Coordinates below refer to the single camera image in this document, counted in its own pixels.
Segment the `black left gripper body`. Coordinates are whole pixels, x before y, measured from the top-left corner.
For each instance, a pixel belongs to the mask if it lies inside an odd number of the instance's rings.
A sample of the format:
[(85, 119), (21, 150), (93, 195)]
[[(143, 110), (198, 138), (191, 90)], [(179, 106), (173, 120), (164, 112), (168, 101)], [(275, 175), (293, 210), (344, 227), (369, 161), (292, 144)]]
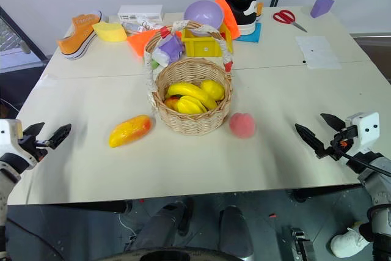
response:
[(32, 155), (37, 162), (40, 162), (47, 154), (48, 151), (45, 148), (39, 148), (35, 143), (35, 137), (24, 137), (18, 140), (19, 146)]

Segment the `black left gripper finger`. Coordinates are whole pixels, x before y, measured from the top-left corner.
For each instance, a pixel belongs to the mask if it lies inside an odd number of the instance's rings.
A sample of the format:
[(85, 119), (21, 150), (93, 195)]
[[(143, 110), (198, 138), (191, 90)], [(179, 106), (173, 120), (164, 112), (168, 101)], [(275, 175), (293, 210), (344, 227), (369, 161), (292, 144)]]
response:
[(40, 123), (35, 123), (33, 125), (28, 126), (23, 131), (23, 139), (24, 140), (30, 139), (33, 141), (36, 140), (36, 137), (41, 132), (44, 124), (45, 124), (44, 122), (40, 122)]
[(53, 135), (48, 139), (47, 147), (55, 150), (70, 134), (71, 124), (68, 123), (59, 127)]

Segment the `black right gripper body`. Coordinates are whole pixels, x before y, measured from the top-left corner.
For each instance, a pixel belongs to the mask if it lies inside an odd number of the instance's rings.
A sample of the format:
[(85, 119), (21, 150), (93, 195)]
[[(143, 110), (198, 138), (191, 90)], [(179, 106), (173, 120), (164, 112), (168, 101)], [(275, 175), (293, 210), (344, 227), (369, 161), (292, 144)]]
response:
[(354, 138), (358, 137), (357, 127), (344, 127), (334, 135), (330, 142), (330, 157), (338, 161), (349, 151), (354, 144)]

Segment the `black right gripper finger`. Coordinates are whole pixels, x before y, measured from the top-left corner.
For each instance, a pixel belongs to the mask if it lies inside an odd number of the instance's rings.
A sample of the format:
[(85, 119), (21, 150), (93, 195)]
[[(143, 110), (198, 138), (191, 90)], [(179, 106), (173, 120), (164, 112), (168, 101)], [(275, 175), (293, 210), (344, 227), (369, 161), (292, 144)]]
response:
[(346, 128), (346, 123), (342, 119), (332, 114), (321, 113), (320, 116), (335, 131), (342, 131)]
[(319, 159), (331, 155), (332, 149), (330, 147), (325, 149), (324, 144), (307, 127), (296, 123), (295, 129), (302, 140), (314, 150)]

